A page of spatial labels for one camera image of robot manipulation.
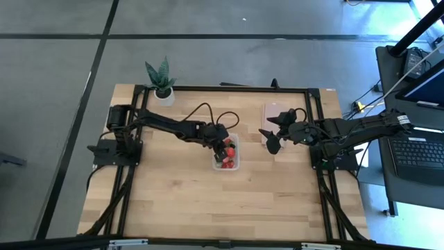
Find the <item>gray floor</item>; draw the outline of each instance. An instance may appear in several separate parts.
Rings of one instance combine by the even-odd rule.
[[[0,0],[0,33],[101,33],[112,1]],[[121,1],[112,33],[402,35],[416,23],[406,3],[342,1]],[[0,40],[0,151],[28,165],[0,167],[0,241],[32,238],[49,182],[85,86],[98,40]],[[92,154],[114,84],[147,83],[144,61],[170,61],[181,85],[221,81],[336,88],[343,111],[379,79],[375,47],[328,40],[109,40],[76,142],[49,237],[73,236]],[[426,44],[416,44],[429,50]],[[376,97],[369,94],[368,103]],[[440,249],[441,210],[400,205],[388,218],[383,187],[361,186],[377,242]]]

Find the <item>laptop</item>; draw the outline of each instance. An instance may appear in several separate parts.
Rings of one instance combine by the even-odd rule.
[[[415,126],[408,137],[388,139],[396,175],[425,185],[444,185],[444,60],[395,98],[410,103],[405,110],[402,106],[406,105],[397,108],[414,117],[411,123]]]

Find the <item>red fruit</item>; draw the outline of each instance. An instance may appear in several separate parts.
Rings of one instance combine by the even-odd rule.
[[[228,157],[233,158],[236,155],[236,151],[232,147],[229,147],[227,148],[227,155]]]

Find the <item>potted plant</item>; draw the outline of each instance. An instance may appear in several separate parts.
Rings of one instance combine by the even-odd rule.
[[[168,79],[169,66],[168,60],[165,56],[165,60],[160,65],[157,72],[153,66],[145,62],[146,71],[150,76],[151,85],[148,87],[154,90],[154,96],[160,100],[161,106],[171,106],[174,103],[173,85],[176,81],[175,78]]]

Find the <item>wooden tabletop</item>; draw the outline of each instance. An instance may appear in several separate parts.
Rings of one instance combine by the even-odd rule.
[[[129,104],[133,89],[134,85],[116,85],[111,105]],[[229,110],[239,115],[239,125],[229,132],[239,136],[240,169],[215,171],[212,150],[182,142],[169,133],[144,128],[142,160],[135,172],[125,236],[325,240],[318,183],[308,147],[288,144],[274,156],[261,144],[258,132],[265,103],[306,108],[303,94],[176,91],[175,95],[173,106],[162,107],[150,93],[148,109],[172,119],[183,119],[200,103],[208,102],[215,117]],[[335,90],[321,90],[321,101],[326,118],[341,116]],[[201,108],[192,119],[209,122],[208,109]],[[221,122],[229,126],[235,123],[235,118],[226,115]],[[115,173],[116,167],[105,167],[93,176],[79,233],[89,229],[108,205]],[[338,171],[335,175],[344,212],[360,233],[368,237],[356,180],[347,172]],[[119,211],[120,207],[114,215],[112,232],[117,230]],[[331,208],[330,215],[337,236]]]

